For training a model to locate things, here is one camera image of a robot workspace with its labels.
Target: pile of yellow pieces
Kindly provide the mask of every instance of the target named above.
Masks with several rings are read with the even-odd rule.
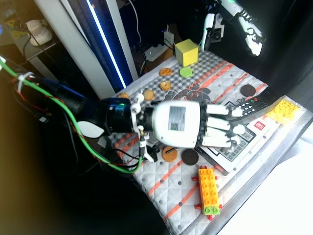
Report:
[[[294,114],[300,108],[290,101],[283,99],[280,103],[270,111],[267,116],[271,119],[280,122],[282,124],[287,124],[289,121],[293,120]]]

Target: green lid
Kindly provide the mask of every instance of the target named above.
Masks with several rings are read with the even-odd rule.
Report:
[[[180,71],[179,71],[179,74],[182,76],[182,77],[190,77],[192,75],[192,70],[191,68],[189,67],[184,67],[182,68]]]

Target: cookie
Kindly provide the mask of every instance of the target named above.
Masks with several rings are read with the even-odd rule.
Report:
[[[256,90],[250,84],[246,84],[240,88],[240,93],[244,95],[245,97],[249,97],[249,96],[254,96],[256,93]]]
[[[159,86],[161,90],[167,92],[172,88],[172,83],[170,83],[169,81],[164,81],[164,82],[161,82]]]
[[[129,99],[129,95],[127,93],[121,93],[117,97],[118,98],[127,98],[127,99]]]
[[[181,154],[181,159],[187,165],[195,165],[199,160],[199,155],[193,149],[186,149]]]
[[[171,75],[173,73],[173,70],[169,69],[169,68],[163,68],[160,70],[160,72],[158,74],[160,74],[160,76],[165,77],[168,75]]]
[[[179,74],[184,78],[188,78],[192,75],[192,70],[189,67],[184,67],[181,70],[179,70]]]
[[[177,158],[177,150],[173,150],[170,153],[166,153],[166,151],[172,149],[173,147],[165,147],[162,150],[162,158],[167,162],[173,162]]]
[[[145,90],[143,92],[143,96],[145,98],[145,100],[152,100],[155,97],[155,94],[153,93],[152,90]]]

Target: quilted tablecloth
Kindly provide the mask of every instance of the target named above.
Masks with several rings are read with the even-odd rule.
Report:
[[[244,97],[240,93],[242,85],[250,84],[256,89],[256,94],[262,92],[267,85],[251,76],[235,65],[221,59],[211,52],[199,52],[199,60],[189,66],[193,73],[189,78],[182,78],[179,70],[182,66],[175,57],[163,62],[153,71],[145,74],[139,80],[133,82],[125,90],[134,102],[134,95],[144,90],[153,90],[154,101],[168,99],[184,99],[211,103],[222,103],[231,101],[238,104]],[[159,70],[171,68],[173,74],[167,77],[159,76]],[[170,91],[162,91],[159,84],[162,81],[169,81],[173,87]],[[143,107],[150,105],[144,101]],[[215,170],[219,198],[222,205],[227,202],[246,184],[249,179],[262,167],[273,152],[274,146],[279,145],[284,137],[291,131],[297,120],[305,112],[301,107],[298,116],[289,125],[282,125],[267,117],[270,129],[263,138],[249,151],[247,156],[236,166],[235,170],[227,176],[223,176]],[[115,148],[120,148],[133,156],[138,154],[138,136],[136,134],[114,134],[110,136]],[[184,149],[178,149],[178,157],[174,162],[166,162],[161,154],[158,154],[158,161],[150,163],[145,161],[141,168],[134,174],[134,178],[141,185],[142,190],[159,211],[171,234],[178,235],[201,235],[213,234],[212,223],[219,220],[215,216],[213,221],[209,221],[201,210],[194,208],[194,205],[201,203],[197,182],[191,177],[197,176],[197,170],[201,165],[211,166],[202,156],[196,165],[189,166],[183,163],[180,155]],[[126,162],[130,158],[121,156]]]

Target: cable tie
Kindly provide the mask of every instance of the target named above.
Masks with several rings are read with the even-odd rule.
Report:
[[[18,76],[18,80],[19,80],[18,89],[17,89],[17,92],[18,92],[18,93],[21,93],[21,91],[22,91],[22,84],[23,84],[23,81],[24,81],[29,75],[32,75],[32,74],[33,74],[32,72],[27,72],[27,73],[25,73],[24,75],[19,75],[19,76]]]

